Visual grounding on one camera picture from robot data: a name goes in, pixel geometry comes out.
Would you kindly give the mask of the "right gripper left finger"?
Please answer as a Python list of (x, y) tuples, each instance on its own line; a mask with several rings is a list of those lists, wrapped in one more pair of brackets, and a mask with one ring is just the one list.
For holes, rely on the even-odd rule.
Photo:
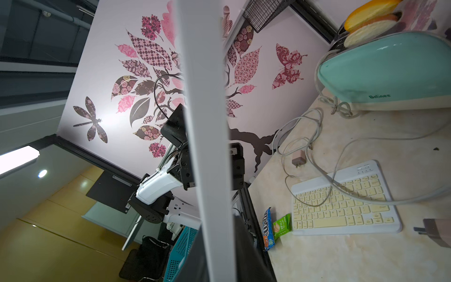
[(174, 279), (175, 282), (209, 282), (209, 270), (202, 227), (197, 232), (190, 252), (182, 268)]

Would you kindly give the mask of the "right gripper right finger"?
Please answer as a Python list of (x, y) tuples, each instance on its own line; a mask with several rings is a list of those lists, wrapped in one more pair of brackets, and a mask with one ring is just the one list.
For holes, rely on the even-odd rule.
[(241, 217), (233, 216), (238, 282), (275, 282)]

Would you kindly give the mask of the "yellow wireless keyboard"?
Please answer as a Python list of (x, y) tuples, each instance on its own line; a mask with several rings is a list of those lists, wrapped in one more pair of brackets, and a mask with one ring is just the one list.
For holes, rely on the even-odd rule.
[(295, 184), (291, 191), (296, 236), (399, 233), (403, 229), (377, 161), (337, 171), (338, 190), (324, 177)]

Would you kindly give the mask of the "pink charger adapter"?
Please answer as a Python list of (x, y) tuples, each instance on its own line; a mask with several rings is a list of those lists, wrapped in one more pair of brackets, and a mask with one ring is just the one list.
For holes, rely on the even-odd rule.
[(420, 235), (427, 235), (440, 247), (451, 247), (451, 220), (450, 219), (423, 219), (423, 227), (414, 227), (413, 230)]
[(303, 166), (307, 162), (307, 157), (304, 150), (297, 150), (292, 154), (292, 164), (299, 168), (300, 166)]

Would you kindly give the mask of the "green wireless keyboard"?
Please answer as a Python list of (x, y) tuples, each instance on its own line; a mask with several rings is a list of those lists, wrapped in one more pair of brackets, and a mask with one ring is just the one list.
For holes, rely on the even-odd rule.
[(176, 1), (186, 122), (209, 279), (234, 282), (231, 164), (223, 84), (220, 1)]

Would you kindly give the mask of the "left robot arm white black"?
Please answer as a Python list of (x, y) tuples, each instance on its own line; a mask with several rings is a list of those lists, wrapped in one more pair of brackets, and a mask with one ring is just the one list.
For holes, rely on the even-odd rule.
[(196, 186), (184, 110), (185, 107), (179, 105), (162, 128), (162, 135), (174, 147), (173, 151), (166, 152), (153, 175), (143, 176), (128, 203), (147, 222), (175, 223), (198, 230), (202, 223), (199, 209), (172, 192)]

